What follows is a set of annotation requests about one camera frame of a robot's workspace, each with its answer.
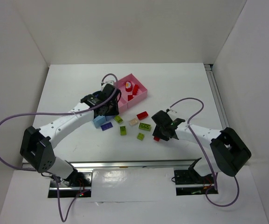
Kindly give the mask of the red curved decorated lego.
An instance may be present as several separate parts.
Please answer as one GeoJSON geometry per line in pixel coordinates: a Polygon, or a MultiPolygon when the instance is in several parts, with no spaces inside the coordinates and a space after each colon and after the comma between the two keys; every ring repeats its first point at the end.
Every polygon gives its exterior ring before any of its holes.
{"type": "Polygon", "coordinates": [[[133,89],[133,85],[131,81],[126,81],[125,82],[125,91],[126,92],[131,92],[133,89]]]}

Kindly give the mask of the red lego with side studs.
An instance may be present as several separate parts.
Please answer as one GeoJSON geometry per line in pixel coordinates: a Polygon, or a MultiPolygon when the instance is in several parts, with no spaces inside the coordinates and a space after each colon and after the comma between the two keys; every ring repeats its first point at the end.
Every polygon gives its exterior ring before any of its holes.
{"type": "Polygon", "coordinates": [[[132,90],[132,94],[133,94],[134,96],[136,96],[137,93],[138,93],[138,90],[139,90],[139,86],[138,86],[137,84],[134,85],[133,90],[132,90]]]}

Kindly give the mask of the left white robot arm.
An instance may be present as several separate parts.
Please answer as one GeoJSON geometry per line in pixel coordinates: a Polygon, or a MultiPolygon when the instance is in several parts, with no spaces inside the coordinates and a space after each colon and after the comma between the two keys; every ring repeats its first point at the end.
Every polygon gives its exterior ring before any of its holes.
{"type": "Polygon", "coordinates": [[[104,84],[101,91],[83,97],[67,115],[39,128],[28,127],[20,154],[38,173],[50,173],[69,186],[77,184],[83,175],[71,163],[57,157],[54,149],[65,137],[97,116],[118,115],[121,95],[114,85],[104,84]]]}

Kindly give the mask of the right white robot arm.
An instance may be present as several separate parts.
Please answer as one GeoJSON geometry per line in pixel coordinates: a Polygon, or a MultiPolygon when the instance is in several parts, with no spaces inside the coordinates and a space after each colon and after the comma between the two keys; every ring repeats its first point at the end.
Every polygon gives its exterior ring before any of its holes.
{"type": "Polygon", "coordinates": [[[224,130],[209,129],[193,124],[181,118],[172,120],[169,114],[160,110],[152,116],[156,126],[153,136],[161,140],[185,140],[200,143],[203,149],[210,149],[210,155],[198,159],[193,165],[199,176],[206,176],[213,171],[234,177],[251,158],[252,153],[230,127],[224,130]]]}

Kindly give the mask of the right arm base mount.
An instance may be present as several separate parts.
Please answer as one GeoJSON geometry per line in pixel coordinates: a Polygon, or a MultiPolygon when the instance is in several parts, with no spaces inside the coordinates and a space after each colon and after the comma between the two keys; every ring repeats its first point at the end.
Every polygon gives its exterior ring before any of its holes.
{"type": "Polygon", "coordinates": [[[188,169],[174,170],[174,177],[171,178],[171,181],[175,183],[177,196],[204,195],[206,192],[218,194],[214,188],[212,174],[202,177],[194,170],[200,159],[195,160],[188,169]]]}

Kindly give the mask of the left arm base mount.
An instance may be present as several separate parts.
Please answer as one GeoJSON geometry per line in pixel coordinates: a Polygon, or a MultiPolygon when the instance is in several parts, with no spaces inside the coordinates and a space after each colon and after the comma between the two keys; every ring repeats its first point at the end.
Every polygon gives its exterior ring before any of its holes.
{"type": "Polygon", "coordinates": [[[73,182],[68,182],[60,177],[51,178],[48,198],[57,198],[57,184],[60,198],[74,198],[79,195],[80,198],[91,197],[92,170],[79,171],[77,178],[73,182]]]}

